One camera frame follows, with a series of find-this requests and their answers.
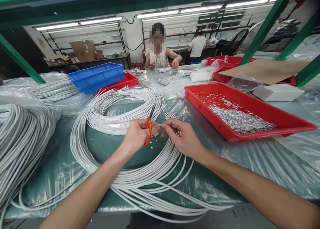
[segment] scissors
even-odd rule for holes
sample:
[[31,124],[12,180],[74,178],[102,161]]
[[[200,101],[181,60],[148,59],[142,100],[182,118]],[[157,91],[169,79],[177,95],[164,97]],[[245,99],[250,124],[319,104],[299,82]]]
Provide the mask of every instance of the scissors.
[[148,118],[147,118],[147,122],[146,122],[145,129],[148,129],[148,128],[149,128],[149,134],[148,134],[148,138],[147,138],[146,142],[144,143],[144,146],[148,145],[148,143],[149,143],[149,141],[150,141],[150,138],[151,138],[151,135],[152,135],[151,118],[152,118],[152,115],[153,115],[153,112],[154,112],[155,107],[156,107],[156,104],[153,105],[153,107],[152,107],[152,109],[151,109],[151,112],[150,112],[150,116],[148,116]]

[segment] dark hair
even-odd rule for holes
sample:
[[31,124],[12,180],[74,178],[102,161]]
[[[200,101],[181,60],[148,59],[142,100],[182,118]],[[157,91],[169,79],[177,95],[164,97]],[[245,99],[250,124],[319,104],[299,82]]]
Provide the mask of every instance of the dark hair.
[[159,30],[161,32],[162,35],[164,35],[164,27],[163,24],[161,23],[154,23],[152,28],[151,28],[151,35],[154,35],[154,32]]
[[202,35],[202,29],[197,30],[196,36],[197,36],[197,35]]

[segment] person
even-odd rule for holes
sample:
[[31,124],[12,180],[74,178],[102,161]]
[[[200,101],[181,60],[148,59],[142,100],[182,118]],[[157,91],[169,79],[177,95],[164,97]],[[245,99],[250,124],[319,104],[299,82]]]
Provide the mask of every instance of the person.
[[150,41],[153,51],[147,52],[146,69],[169,67],[168,58],[173,59],[172,69],[179,67],[182,57],[169,48],[162,48],[165,38],[164,27],[161,23],[155,23],[151,28]]
[[200,61],[200,57],[202,51],[204,50],[207,43],[206,37],[202,36],[202,30],[199,29],[196,34],[195,38],[191,41],[188,51],[191,51],[191,54],[187,57],[187,63]]
[[[149,132],[143,129],[145,124],[146,120],[132,120],[120,147],[71,192],[39,228],[86,228],[112,181],[145,143]],[[152,134],[155,134],[160,125],[156,122],[152,122],[152,125]],[[317,206],[206,149],[189,123],[171,118],[161,126],[162,137],[167,133],[181,153],[207,167],[235,188],[278,228],[320,228],[320,210]]]

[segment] hand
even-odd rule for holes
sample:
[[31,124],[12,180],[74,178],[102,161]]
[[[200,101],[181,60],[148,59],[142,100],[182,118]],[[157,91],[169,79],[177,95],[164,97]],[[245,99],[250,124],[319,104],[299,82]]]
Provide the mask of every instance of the hand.
[[179,151],[195,161],[198,161],[202,152],[206,150],[189,123],[171,118],[162,123],[161,126],[164,129],[161,132],[161,137],[164,137],[167,133]]
[[[148,138],[149,128],[144,129],[144,127],[146,126],[146,122],[147,119],[132,120],[119,148],[122,148],[127,153],[130,153],[132,155],[140,150],[140,148]],[[160,125],[154,121],[151,121],[151,124],[152,135],[154,135],[160,130]]]
[[179,67],[179,58],[175,58],[172,62],[172,69],[177,69]]
[[155,63],[155,62],[152,62],[152,63],[149,65],[148,69],[154,69],[155,67],[156,67],[156,63]]

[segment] scissor handle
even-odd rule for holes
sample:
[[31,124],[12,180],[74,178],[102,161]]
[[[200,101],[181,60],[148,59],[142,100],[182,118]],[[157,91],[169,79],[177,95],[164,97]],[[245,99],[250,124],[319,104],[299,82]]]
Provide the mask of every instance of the scissor handle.
[[152,135],[152,124],[151,124],[151,120],[149,119],[149,117],[147,118],[147,123],[146,123],[146,126],[145,126],[145,129],[148,129],[148,128],[149,128],[149,133],[148,133],[147,140],[144,143],[144,146],[149,144],[149,141],[150,141],[151,135]]

